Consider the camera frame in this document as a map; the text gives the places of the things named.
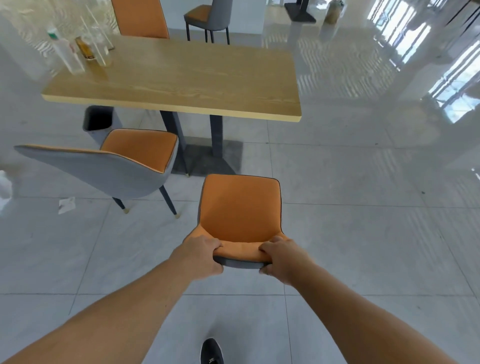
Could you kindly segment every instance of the table base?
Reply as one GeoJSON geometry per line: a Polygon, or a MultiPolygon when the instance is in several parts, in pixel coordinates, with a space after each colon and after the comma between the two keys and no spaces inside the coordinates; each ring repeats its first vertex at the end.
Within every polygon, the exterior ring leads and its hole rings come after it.
{"type": "MultiPolygon", "coordinates": [[[[205,177],[208,174],[240,174],[243,143],[233,140],[223,141],[223,157],[214,157],[211,139],[186,137],[185,161],[191,176],[205,177]]],[[[181,158],[177,155],[172,169],[173,174],[185,174],[181,158]]]]}
{"type": "Polygon", "coordinates": [[[303,0],[302,4],[288,2],[284,4],[287,10],[290,20],[299,23],[316,23],[317,21],[313,16],[307,13],[308,0],[303,0]]]}

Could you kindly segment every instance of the tiled floor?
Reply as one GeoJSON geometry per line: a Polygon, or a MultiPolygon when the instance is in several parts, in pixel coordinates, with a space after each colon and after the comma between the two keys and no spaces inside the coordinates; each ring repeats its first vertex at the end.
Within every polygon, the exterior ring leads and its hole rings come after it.
{"type": "MultiPolygon", "coordinates": [[[[434,9],[420,38],[412,32],[426,23],[411,30],[399,19],[435,1],[400,1],[382,20],[391,1],[358,0],[338,29],[322,27],[324,3],[311,2],[315,25],[290,25],[270,6],[261,38],[232,35],[233,44],[293,52],[301,122],[225,118],[225,137],[244,142],[242,173],[279,179],[284,232],[319,264],[460,363],[477,363],[480,110],[462,86],[480,71],[479,52],[465,55],[477,34],[455,38],[445,62],[443,25],[460,2],[434,9]],[[447,99],[434,90],[442,80],[447,99]]],[[[8,57],[0,48],[0,170],[15,195],[0,216],[0,361],[166,259],[196,224],[203,183],[167,181],[179,220],[160,193],[127,201],[124,215],[103,193],[16,154],[18,143],[95,143],[81,130],[83,107],[43,101],[8,57]],[[70,196],[76,209],[58,215],[70,196]]],[[[157,112],[118,112],[124,126],[163,128],[157,112]]],[[[180,121],[187,136],[209,137],[206,116],[180,121]]],[[[228,364],[345,362],[298,293],[256,271],[226,268],[192,284],[145,362],[196,363],[211,335],[228,364]]]]}

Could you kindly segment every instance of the person's left arm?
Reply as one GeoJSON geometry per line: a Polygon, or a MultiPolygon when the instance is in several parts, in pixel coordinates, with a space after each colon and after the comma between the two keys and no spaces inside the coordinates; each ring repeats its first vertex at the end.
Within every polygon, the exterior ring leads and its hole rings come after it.
{"type": "Polygon", "coordinates": [[[196,279],[223,272],[217,239],[191,238],[168,260],[109,294],[4,364],[141,363],[172,307],[196,279]]]}

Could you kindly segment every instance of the black trash can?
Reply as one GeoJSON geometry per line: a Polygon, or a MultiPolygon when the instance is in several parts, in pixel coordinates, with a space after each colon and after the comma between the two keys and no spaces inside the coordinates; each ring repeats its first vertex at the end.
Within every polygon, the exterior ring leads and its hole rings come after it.
{"type": "Polygon", "coordinates": [[[109,132],[122,127],[115,109],[111,106],[92,105],[85,110],[83,130],[102,146],[109,132]]]}

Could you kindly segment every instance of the black metal table base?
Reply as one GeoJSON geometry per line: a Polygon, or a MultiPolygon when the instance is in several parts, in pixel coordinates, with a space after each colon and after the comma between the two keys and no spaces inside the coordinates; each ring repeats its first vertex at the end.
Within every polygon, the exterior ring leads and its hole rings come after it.
{"type": "Polygon", "coordinates": [[[291,21],[299,23],[316,23],[313,16],[307,13],[309,0],[297,0],[297,3],[288,2],[284,4],[291,21]]]}
{"type": "Polygon", "coordinates": [[[191,176],[208,174],[240,174],[243,143],[223,140],[223,120],[221,116],[210,115],[212,139],[183,136],[180,121],[176,112],[160,111],[163,123],[168,132],[179,137],[179,152],[173,165],[172,173],[185,174],[181,158],[187,164],[191,176]]]}

